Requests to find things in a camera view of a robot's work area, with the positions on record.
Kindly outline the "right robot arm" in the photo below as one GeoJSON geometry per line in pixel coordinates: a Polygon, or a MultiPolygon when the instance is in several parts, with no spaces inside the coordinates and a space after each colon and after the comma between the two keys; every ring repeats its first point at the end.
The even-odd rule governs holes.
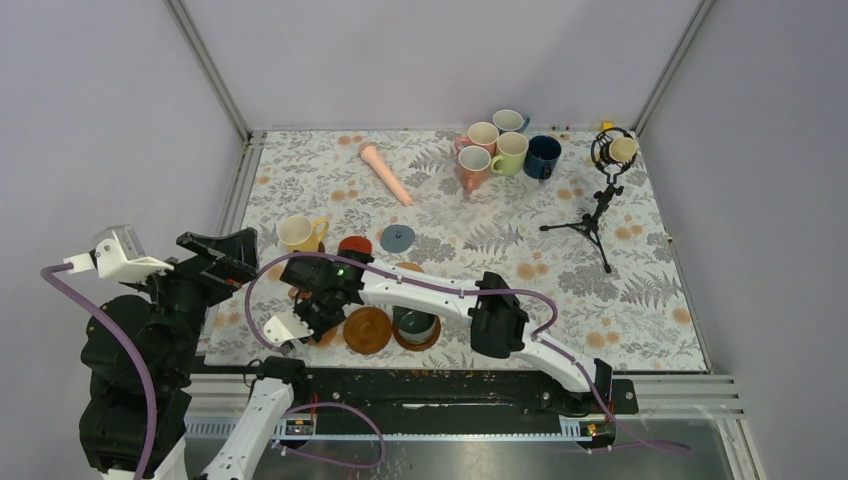
{"type": "Polygon", "coordinates": [[[569,349],[548,334],[547,324],[530,327],[520,299],[542,301],[553,318],[558,316],[555,302],[538,292],[512,289],[494,272],[478,280],[441,278],[361,252],[299,252],[287,255],[281,279],[308,293],[294,312],[314,334],[340,324],[350,304],[402,307],[467,325],[474,352],[532,365],[571,393],[583,410],[597,412],[613,398],[611,366],[569,349]]]}

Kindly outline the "dark green mug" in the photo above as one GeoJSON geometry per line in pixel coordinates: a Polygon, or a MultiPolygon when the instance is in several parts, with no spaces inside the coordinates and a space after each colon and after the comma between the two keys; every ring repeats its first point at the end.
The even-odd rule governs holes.
{"type": "Polygon", "coordinates": [[[403,331],[403,335],[413,343],[423,342],[431,332],[437,316],[395,306],[392,310],[393,326],[403,331]]]}

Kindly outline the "yellow mug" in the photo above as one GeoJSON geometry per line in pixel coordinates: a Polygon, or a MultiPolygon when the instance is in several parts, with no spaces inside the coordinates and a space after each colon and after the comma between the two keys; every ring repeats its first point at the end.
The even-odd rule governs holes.
{"type": "Polygon", "coordinates": [[[310,220],[306,216],[294,215],[279,224],[277,234],[288,252],[318,252],[328,227],[326,218],[310,220]]]}

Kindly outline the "red smiley coaster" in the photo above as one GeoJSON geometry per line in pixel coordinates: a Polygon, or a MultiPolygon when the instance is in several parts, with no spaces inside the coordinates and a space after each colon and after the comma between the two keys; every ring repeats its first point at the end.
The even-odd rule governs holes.
{"type": "Polygon", "coordinates": [[[339,243],[338,252],[341,253],[343,251],[353,251],[371,255],[373,253],[373,245],[366,237],[348,236],[339,243]]]}

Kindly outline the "navy blue mug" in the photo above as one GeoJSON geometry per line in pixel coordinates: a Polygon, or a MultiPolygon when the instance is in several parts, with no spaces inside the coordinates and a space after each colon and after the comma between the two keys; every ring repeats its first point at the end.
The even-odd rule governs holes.
{"type": "Polygon", "coordinates": [[[537,135],[529,140],[523,170],[533,179],[548,180],[562,155],[562,145],[554,137],[537,135]]]}

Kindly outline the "white blue-handled mug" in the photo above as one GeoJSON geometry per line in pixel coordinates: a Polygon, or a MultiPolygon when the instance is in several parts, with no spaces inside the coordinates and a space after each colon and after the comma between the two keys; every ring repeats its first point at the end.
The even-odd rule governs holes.
{"type": "Polygon", "coordinates": [[[530,123],[530,117],[515,110],[501,109],[492,116],[492,124],[501,134],[514,132],[523,133],[530,123]]]}

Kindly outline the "blue-grey smiley coaster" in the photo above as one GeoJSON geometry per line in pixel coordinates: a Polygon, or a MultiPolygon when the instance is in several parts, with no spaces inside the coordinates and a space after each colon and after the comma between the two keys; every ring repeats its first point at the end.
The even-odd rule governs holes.
{"type": "Polygon", "coordinates": [[[389,253],[403,253],[411,248],[416,239],[415,231],[407,225],[392,224],[380,235],[380,246],[389,253]]]}

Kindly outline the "light brown round coaster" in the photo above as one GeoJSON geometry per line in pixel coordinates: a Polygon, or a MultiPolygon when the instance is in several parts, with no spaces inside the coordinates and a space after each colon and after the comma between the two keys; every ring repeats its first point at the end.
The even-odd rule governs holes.
{"type": "Polygon", "coordinates": [[[310,345],[315,348],[325,349],[332,345],[334,339],[338,335],[338,326],[331,328],[325,332],[319,341],[310,341],[310,345]]]}

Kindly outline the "pink mug back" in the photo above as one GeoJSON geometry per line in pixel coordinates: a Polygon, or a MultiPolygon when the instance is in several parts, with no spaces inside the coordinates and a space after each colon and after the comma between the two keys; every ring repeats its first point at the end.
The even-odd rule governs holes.
{"type": "Polygon", "coordinates": [[[454,149],[459,153],[465,147],[479,146],[491,156],[494,156],[499,137],[500,130],[496,125],[489,122],[477,122],[468,128],[464,136],[460,136],[454,141],[454,149]]]}

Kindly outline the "woven rattan coaster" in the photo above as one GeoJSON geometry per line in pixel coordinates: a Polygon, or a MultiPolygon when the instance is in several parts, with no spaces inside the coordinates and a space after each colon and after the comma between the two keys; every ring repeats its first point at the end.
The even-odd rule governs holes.
{"type": "Polygon", "coordinates": [[[423,268],[420,265],[412,263],[412,262],[399,262],[399,263],[396,264],[396,266],[398,268],[402,268],[402,269],[405,269],[405,270],[411,270],[411,271],[420,272],[420,273],[424,272],[423,268]]]}

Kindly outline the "pink mug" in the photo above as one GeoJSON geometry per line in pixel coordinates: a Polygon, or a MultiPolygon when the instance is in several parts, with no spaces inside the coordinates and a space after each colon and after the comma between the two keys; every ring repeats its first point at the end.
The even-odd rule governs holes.
{"type": "Polygon", "coordinates": [[[491,156],[494,156],[499,137],[500,130],[496,125],[489,122],[477,122],[468,128],[464,136],[460,136],[454,141],[454,149],[459,153],[465,147],[479,146],[491,156]]]}
{"type": "Polygon", "coordinates": [[[473,193],[487,180],[492,156],[476,145],[463,148],[458,154],[460,184],[467,193],[473,193]]]}

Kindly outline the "brown ceramic saucer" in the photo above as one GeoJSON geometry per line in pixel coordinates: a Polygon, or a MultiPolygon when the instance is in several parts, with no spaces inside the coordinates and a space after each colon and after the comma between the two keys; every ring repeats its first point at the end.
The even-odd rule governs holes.
{"type": "Polygon", "coordinates": [[[389,316],[376,307],[362,307],[345,320],[343,338],[347,346],[361,355],[372,355],[383,350],[392,337],[389,316]]]}
{"type": "Polygon", "coordinates": [[[415,352],[424,351],[431,348],[438,341],[441,335],[441,320],[439,318],[436,318],[428,337],[420,343],[410,342],[403,335],[403,331],[400,330],[396,325],[393,326],[392,334],[395,341],[404,349],[415,352]]]}

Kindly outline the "light green mug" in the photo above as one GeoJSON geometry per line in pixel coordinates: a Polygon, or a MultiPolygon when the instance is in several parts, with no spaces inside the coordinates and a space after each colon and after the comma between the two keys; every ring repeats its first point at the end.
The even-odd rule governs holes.
{"type": "Polygon", "coordinates": [[[513,176],[524,164],[529,140],[522,133],[505,132],[496,141],[496,153],[492,158],[491,171],[498,175],[513,176]]]}

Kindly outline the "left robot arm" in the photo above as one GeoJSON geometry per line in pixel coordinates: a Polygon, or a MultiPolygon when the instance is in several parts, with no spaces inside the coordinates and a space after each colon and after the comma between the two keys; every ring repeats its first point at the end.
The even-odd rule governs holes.
{"type": "Polygon", "coordinates": [[[183,479],[191,367],[209,308],[258,276],[258,232],[186,232],[185,260],[144,253],[134,228],[105,229],[83,259],[132,289],[94,309],[81,361],[91,371],[79,438],[106,479],[183,479]]]}

